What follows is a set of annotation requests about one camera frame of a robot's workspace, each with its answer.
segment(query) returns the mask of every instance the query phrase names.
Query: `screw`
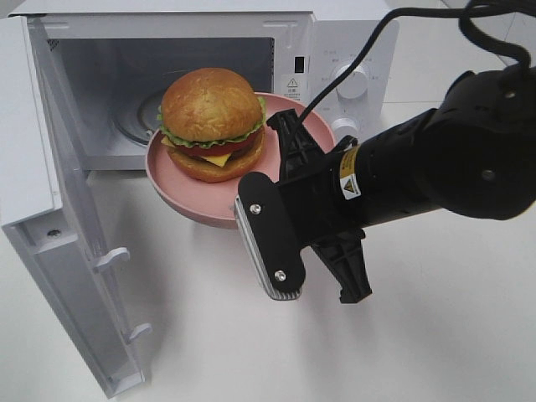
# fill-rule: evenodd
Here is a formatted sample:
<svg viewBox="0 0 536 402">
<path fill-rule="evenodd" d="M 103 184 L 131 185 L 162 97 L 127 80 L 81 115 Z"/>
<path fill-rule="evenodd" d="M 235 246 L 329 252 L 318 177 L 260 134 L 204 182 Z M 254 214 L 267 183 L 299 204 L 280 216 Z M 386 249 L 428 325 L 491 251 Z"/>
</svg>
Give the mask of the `screw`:
<svg viewBox="0 0 536 402">
<path fill-rule="evenodd" d="M 482 170 L 482 178 L 487 182 L 492 182 L 495 180 L 495 172 L 490 169 Z"/>
<path fill-rule="evenodd" d="M 250 212 L 253 214 L 253 215 L 258 215 L 260 214 L 260 211 L 262 210 L 262 207 L 259 205 L 259 204 L 252 204 L 250 206 Z"/>
<path fill-rule="evenodd" d="M 61 236 L 61 230 L 59 229 L 49 230 L 49 232 L 47 233 L 47 236 L 50 237 L 51 239 L 58 239 Z"/>
<path fill-rule="evenodd" d="M 283 282 L 286 279 L 286 273 L 283 271 L 277 271 L 274 276 L 278 282 Z"/>
</svg>

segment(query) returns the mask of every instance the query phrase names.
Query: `bottom bun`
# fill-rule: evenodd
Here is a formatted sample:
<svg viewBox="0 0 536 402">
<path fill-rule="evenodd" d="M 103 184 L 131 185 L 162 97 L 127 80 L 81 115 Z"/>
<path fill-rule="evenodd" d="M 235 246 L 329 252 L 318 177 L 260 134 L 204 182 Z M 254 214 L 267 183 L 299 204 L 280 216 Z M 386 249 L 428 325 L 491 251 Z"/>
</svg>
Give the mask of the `bottom bun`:
<svg viewBox="0 0 536 402">
<path fill-rule="evenodd" d="M 175 166 L 185 172 L 189 177 L 203 180 L 207 183 L 217 183 L 230 180 L 231 178 L 238 178 L 248 173 L 259 161 L 264 147 L 265 128 L 263 126 L 250 150 L 241 157 L 230 159 L 223 167 L 194 159 L 177 149 L 169 148 L 167 153 Z"/>
</svg>

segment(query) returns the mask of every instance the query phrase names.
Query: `yellow warning sticker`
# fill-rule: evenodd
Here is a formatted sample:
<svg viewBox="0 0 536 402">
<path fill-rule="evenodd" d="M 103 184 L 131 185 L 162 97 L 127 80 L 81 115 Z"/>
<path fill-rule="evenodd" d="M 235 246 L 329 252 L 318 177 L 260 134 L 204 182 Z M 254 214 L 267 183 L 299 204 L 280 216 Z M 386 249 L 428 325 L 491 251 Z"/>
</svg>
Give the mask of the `yellow warning sticker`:
<svg viewBox="0 0 536 402">
<path fill-rule="evenodd" d="M 341 190 L 345 199 L 356 198 L 361 195 L 358 186 L 358 179 L 355 174 L 355 161 L 358 155 L 358 147 L 353 147 L 346 151 L 341 159 L 339 168 L 339 178 Z"/>
</svg>

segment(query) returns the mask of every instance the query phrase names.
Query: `hamburger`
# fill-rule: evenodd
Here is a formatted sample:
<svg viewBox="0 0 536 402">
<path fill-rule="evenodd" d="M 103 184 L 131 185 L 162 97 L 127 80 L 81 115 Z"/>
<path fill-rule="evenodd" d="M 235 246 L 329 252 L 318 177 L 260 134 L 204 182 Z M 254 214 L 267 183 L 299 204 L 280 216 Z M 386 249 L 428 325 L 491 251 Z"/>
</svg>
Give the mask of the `hamburger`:
<svg viewBox="0 0 536 402">
<path fill-rule="evenodd" d="M 195 70 L 164 93 L 162 144 L 175 166 L 208 183 L 249 172 L 265 144 L 265 102 L 248 81 L 220 68 Z"/>
</svg>

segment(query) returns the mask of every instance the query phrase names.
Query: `table surface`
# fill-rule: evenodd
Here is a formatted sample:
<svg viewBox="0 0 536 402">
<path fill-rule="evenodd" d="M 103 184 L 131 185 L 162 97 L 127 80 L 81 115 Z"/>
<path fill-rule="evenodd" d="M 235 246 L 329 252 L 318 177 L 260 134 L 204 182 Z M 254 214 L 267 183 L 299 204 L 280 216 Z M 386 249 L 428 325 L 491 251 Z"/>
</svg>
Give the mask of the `table surface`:
<svg viewBox="0 0 536 402">
<path fill-rule="evenodd" d="M 438 1 L 389 1 L 442 7 Z M 382 126 L 438 106 L 465 70 L 503 68 L 453 21 L 403 18 Z M 294 302 L 258 287 L 238 232 L 174 213 L 141 173 L 90 177 L 147 382 L 164 400 L 529 401 L 536 394 L 536 208 L 506 222 L 445 210 L 366 230 L 374 294 L 338 302 L 310 250 Z M 104 401 L 81 356 L 0 234 L 0 400 Z"/>
</svg>

